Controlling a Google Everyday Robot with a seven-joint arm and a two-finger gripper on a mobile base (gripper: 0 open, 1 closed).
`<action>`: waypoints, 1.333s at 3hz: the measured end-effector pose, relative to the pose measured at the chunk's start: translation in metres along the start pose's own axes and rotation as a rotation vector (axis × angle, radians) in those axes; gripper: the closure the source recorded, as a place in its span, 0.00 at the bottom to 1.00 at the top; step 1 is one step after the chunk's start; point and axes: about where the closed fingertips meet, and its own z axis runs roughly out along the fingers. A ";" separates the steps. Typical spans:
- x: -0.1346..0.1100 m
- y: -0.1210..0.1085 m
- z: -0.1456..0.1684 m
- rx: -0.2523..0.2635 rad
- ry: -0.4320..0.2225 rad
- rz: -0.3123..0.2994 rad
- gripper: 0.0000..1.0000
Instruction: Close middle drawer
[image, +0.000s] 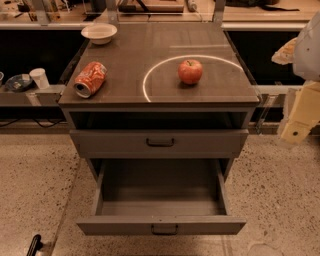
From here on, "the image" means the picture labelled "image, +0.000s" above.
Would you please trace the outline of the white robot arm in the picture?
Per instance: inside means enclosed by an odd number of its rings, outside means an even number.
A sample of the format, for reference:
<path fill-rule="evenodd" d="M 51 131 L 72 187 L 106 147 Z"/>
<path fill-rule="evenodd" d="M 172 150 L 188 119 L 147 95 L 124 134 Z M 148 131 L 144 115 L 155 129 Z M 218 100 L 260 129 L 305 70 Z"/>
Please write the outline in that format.
<path fill-rule="evenodd" d="M 281 65 L 292 64 L 294 74 L 305 80 L 295 93 L 293 107 L 280 133 L 282 140 L 297 145 L 320 121 L 320 11 L 271 60 Z"/>

